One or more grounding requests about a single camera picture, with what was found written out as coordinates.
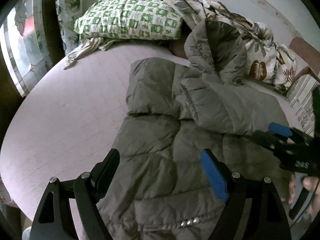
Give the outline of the right hand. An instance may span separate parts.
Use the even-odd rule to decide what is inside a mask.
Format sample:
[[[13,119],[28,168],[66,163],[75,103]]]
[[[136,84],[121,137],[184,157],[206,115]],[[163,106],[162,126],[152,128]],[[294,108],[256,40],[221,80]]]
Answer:
[[[310,192],[315,194],[312,203],[310,204],[307,213],[311,216],[311,220],[313,221],[317,213],[319,212],[319,202],[320,202],[320,192],[319,192],[319,178],[318,177],[305,177],[303,180],[303,186]],[[295,176],[291,176],[291,180],[289,183],[289,194],[290,198],[288,203],[291,204],[296,195],[296,179]]]

